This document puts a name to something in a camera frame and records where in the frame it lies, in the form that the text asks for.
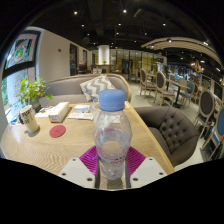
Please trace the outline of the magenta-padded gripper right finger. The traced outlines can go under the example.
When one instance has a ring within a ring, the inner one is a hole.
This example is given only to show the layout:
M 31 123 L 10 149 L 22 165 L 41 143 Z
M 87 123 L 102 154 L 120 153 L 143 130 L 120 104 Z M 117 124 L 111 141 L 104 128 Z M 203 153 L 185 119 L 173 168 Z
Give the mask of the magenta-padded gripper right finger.
M 126 186 L 141 188 L 167 175 L 154 157 L 145 157 L 130 147 L 126 157 Z

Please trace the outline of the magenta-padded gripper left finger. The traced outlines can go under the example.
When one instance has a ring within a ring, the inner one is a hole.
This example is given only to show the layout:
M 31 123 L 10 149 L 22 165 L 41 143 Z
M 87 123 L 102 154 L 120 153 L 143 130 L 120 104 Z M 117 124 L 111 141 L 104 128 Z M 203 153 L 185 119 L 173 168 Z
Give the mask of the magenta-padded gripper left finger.
M 72 157 L 59 172 L 59 177 L 84 188 L 98 188 L 100 180 L 96 147 L 91 147 L 79 158 Z

